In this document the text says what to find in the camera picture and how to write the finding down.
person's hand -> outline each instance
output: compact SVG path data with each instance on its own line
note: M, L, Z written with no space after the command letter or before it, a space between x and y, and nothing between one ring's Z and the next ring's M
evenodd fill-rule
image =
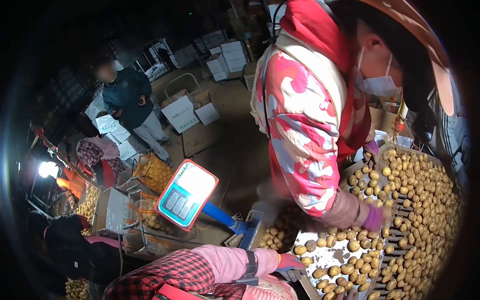
M112 114L113 114L113 117L120 118L121 117L121 109L119 111L114 110L112 112Z
M140 103L138 104L139 106L144 106L146 103L146 98L145 95L140 96Z
M375 140L363 145L363 162L369 169L378 168L378 145Z
M352 288L346 292L338 294L335 300L357 300L359 298L359 293L356 289Z
M300 281L302 275L307 274L305 265L292 254L279 254L280 260L276 272L279 272L286 281L296 282Z
M380 227L392 218L392 209L387 206L377 207L371 204L368 207L370 211L362 227L368 231L380 231Z

dark jacket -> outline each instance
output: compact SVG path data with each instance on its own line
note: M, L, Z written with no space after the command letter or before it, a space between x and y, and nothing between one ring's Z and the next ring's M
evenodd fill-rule
M126 129L132 130L142 125L152 112L151 94L152 86L148 77L132 68L125 68L118 71L114 82L105 84L103 102L110 115L113 115L113 111L122 109L119 120ZM138 105L140 96L146 98L144 106Z

plaid sleeve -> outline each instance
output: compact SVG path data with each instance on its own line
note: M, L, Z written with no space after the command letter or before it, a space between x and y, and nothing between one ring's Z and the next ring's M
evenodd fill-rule
M214 274L203 256L181 249L114 280L105 289L103 299L151 300L164 283L205 294L214 291Z

pink sleeve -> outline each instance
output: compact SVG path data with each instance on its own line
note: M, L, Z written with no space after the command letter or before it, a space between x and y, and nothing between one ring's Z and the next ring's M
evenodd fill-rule
M336 126L291 113L275 115L270 124L272 147L295 201L322 217L333 206L340 179Z
M247 271L247 253L244 249L204 245L193 249L210 264L215 274L215 284L240 279ZM274 250L255 249L258 264L256 277L274 272L278 266L278 254Z

red glove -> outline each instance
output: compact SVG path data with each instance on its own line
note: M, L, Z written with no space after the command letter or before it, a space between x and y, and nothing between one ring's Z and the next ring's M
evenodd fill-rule
M302 275L307 274L305 265L292 254L279 254L278 259L280 260L276 272L279 272L286 281L300 281Z

